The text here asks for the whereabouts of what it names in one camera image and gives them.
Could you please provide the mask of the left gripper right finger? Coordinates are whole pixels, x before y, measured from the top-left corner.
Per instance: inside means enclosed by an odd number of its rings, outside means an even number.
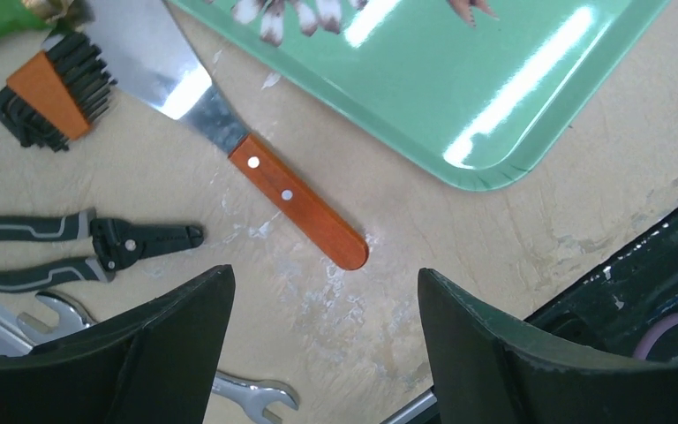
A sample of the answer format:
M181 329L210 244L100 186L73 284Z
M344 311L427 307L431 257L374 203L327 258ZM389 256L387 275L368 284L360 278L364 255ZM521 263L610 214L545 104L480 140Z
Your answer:
M418 306L445 423L678 423L678 361L557 337L434 269L418 272Z

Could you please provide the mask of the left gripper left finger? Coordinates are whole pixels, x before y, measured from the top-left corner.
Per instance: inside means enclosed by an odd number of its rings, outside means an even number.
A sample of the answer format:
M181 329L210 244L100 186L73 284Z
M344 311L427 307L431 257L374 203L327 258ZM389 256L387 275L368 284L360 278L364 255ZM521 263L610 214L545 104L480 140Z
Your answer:
M0 356L0 423L200 423L235 297L219 265L28 354Z

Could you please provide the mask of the green floral tray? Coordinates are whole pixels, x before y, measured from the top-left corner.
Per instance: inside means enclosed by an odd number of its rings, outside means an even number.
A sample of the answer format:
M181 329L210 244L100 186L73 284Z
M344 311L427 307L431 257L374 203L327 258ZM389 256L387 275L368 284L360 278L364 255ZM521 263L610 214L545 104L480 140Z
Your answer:
M417 166L484 192L531 172L662 1L181 1Z

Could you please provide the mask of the metal scraper wooden handle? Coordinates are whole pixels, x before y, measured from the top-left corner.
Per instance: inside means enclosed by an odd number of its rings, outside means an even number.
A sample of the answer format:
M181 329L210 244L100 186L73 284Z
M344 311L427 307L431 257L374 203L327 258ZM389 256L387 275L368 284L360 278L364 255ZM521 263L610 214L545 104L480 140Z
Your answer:
M78 27L117 87L200 133L333 263L362 268L363 236L255 135L202 64L163 1L78 1Z

